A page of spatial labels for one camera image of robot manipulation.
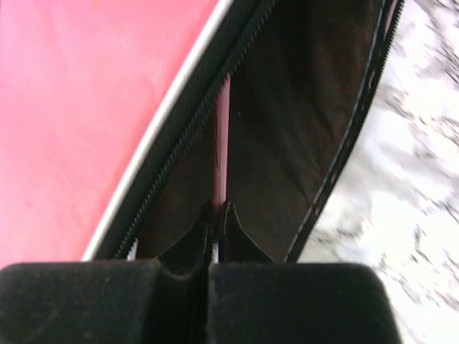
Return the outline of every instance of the black foam block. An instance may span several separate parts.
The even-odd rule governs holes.
[[[204,337],[212,207],[158,259],[0,272],[0,343],[194,343]]]
[[[210,343],[399,344],[384,288],[352,264],[218,264]]]

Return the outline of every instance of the pink fabric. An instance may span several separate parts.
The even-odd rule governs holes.
[[[228,135],[230,129],[230,90],[228,79],[220,91],[215,106],[216,150],[214,167],[214,205],[219,208],[227,199]]]
[[[0,267],[80,259],[217,0],[2,0]]]

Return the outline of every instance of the marble surface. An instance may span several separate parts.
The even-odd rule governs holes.
[[[459,343],[459,0],[407,0],[302,262],[371,266],[405,343]]]

